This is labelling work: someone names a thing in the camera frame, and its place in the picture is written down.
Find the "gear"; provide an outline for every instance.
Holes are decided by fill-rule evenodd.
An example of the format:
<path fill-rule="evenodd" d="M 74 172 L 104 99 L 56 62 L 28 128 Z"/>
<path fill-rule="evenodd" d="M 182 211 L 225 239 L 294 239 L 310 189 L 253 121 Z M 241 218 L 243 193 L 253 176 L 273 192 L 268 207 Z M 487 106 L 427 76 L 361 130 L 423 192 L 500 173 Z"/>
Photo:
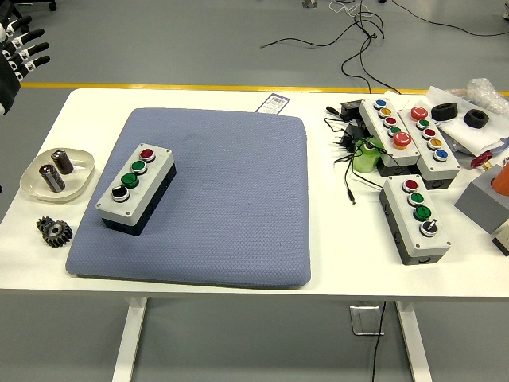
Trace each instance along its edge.
<path fill-rule="evenodd" d="M 46 217 L 42 217 L 41 219 L 39 219 L 39 221 L 37 222 L 37 229 L 39 231 L 41 231 L 41 233 L 44 233 L 45 231 L 45 228 L 48 227 L 48 225 L 50 224 L 53 224 L 53 219 L 49 216 L 46 216 Z"/>
<path fill-rule="evenodd" d="M 69 224 L 58 220 L 45 227 L 42 237 L 51 247 L 62 247 L 72 238 L 72 230 Z"/>

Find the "metal cylinder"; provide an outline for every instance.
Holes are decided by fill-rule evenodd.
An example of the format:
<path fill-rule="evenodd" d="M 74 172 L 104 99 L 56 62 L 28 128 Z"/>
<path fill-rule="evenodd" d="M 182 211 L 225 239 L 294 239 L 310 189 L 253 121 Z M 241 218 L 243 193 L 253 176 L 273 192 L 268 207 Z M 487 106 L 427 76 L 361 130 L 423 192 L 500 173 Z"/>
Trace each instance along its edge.
<path fill-rule="evenodd" d="M 65 189 L 65 183 L 56 171 L 53 165 L 43 165 L 39 169 L 39 174 L 44 178 L 48 187 L 54 192 L 59 193 Z"/>
<path fill-rule="evenodd" d="M 74 170 L 72 163 L 67 156 L 67 153 L 63 150 L 57 150 L 51 154 L 51 159 L 55 162 L 57 169 L 62 175 L 67 175 Z"/>

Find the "metal bracket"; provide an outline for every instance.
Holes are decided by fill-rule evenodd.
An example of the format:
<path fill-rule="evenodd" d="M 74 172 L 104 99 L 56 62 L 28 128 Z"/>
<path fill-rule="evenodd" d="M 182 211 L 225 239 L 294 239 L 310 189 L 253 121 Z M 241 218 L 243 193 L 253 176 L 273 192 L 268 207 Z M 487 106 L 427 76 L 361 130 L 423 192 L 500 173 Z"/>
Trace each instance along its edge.
<path fill-rule="evenodd" d="M 379 333 L 381 315 L 379 306 L 350 306 L 353 333 L 356 336 L 383 336 L 383 331 Z"/>

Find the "black box base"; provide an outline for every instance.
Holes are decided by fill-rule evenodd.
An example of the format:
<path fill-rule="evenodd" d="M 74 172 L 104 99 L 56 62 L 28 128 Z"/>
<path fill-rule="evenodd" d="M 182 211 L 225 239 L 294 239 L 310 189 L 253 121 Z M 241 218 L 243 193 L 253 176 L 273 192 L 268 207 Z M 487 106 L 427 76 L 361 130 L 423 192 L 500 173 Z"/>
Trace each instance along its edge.
<path fill-rule="evenodd" d="M 175 164 L 171 166 L 168 173 L 162 180 L 161 184 L 157 188 L 155 194 L 153 195 L 152 199 L 150 199 L 149 204 L 146 206 L 145 211 L 143 211 L 143 214 L 140 216 L 140 219 L 136 223 L 136 225 L 126 225 L 126 224 L 120 224 L 116 221 L 103 219 L 104 225 L 106 225 L 109 229 L 114 229 L 115 231 L 120 231 L 127 233 L 132 236 L 140 236 L 142 234 L 143 228 L 148 223 L 150 217 L 152 216 L 154 210 L 156 209 L 157 205 L 161 201 L 163 195 L 165 194 L 166 190 L 168 189 L 169 184 L 172 182 L 173 178 L 175 177 L 175 174 L 177 173 L 177 170 L 175 168 Z"/>

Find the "button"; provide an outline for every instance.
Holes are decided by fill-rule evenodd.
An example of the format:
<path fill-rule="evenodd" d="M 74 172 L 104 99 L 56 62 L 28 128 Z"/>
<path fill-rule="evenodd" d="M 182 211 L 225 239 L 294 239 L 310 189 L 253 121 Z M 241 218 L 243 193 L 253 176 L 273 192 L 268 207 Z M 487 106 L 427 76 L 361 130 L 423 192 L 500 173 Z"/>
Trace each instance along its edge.
<path fill-rule="evenodd" d="M 424 197 L 420 193 L 411 193 L 408 196 L 408 202 L 410 205 L 417 207 L 418 205 L 424 203 Z"/>
<path fill-rule="evenodd" d="M 380 110 L 381 108 L 385 107 L 387 105 L 387 102 L 384 99 L 377 99 L 375 103 L 373 103 L 373 107 L 376 110 Z"/>
<path fill-rule="evenodd" d="M 433 219 L 431 221 L 425 221 L 421 224 L 421 227 L 419 227 L 419 231 L 421 231 L 421 234 L 426 237 L 433 237 L 437 234 L 438 228 L 437 228 L 437 220 Z"/>
<path fill-rule="evenodd" d="M 415 123 L 415 126 L 419 129 L 419 130 L 424 130 L 424 129 L 427 129 L 429 127 L 431 123 L 429 123 L 429 120 L 427 119 L 419 119 L 416 123 Z"/>
<path fill-rule="evenodd" d="M 387 129 L 390 129 L 391 127 L 393 126 L 396 126 L 396 123 L 398 121 L 396 121 L 396 118 L 392 118 L 392 117 L 389 117 L 389 118 L 385 118 L 383 120 L 383 125 L 387 128 Z"/>
<path fill-rule="evenodd" d="M 391 127 L 387 133 L 389 134 L 389 136 L 392 138 L 394 137 L 394 134 L 398 133 L 399 131 L 401 131 L 401 129 L 399 127 Z"/>
<path fill-rule="evenodd" d="M 135 173 L 136 175 L 141 175 L 143 173 L 146 173 L 146 163 L 144 161 L 136 161 L 131 163 L 130 170 L 132 173 Z"/>
<path fill-rule="evenodd" d="M 120 181 L 123 185 L 125 185 L 128 189 L 133 189 L 137 185 L 139 185 L 140 180 L 134 173 L 126 173 L 120 178 Z"/>
<path fill-rule="evenodd" d="M 111 189 L 111 197 L 114 201 L 117 203 L 122 203 L 123 201 L 126 201 L 129 199 L 129 190 L 124 185 L 118 185 L 117 187 L 114 187 Z"/>
<path fill-rule="evenodd" d="M 416 181 L 409 179 L 403 182 L 402 188 L 403 191 L 405 191 L 406 193 L 412 193 L 414 191 L 417 191 L 417 189 L 419 188 L 419 184 Z"/>
<path fill-rule="evenodd" d="M 437 133 L 433 129 L 426 129 L 422 132 L 422 137 L 424 139 L 435 138 L 435 135 L 437 135 Z"/>
<path fill-rule="evenodd" d="M 142 150 L 139 156 L 146 163 L 151 163 L 156 158 L 156 154 L 151 149 Z"/>
<path fill-rule="evenodd" d="M 433 159 L 437 162 L 445 162 L 448 156 L 447 151 L 442 149 L 438 149 L 433 153 Z"/>
<path fill-rule="evenodd" d="M 442 141 L 440 139 L 433 138 L 428 141 L 428 148 L 430 150 L 437 150 L 440 149 L 441 147 Z"/>
<path fill-rule="evenodd" d="M 386 107 L 384 107 L 383 109 L 380 109 L 380 111 L 379 111 L 380 118 L 387 118 L 387 117 L 390 117 L 391 115 L 392 115 L 392 111 L 390 109 L 387 109 Z"/>
<path fill-rule="evenodd" d="M 425 205 L 419 205 L 414 210 L 414 218 L 419 221 L 427 221 L 431 217 L 431 210 Z"/>
<path fill-rule="evenodd" d="M 428 111 L 424 107 L 416 106 L 412 107 L 412 110 L 410 110 L 410 115 L 413 119 L 416 121 L 420 119 L 424 119 L 428 116 Z"/>
<path fill-rule="evenodd" d="M 412 138 L 410 137 L 409 134 L 403 131 L 399 131 L 396 134 L 394 134 L 393 143 L 394 147 L 396 147 L 397 149 L 399 150 L 405 149 L 410 144 L 410 142 L 412 142 Z"/>

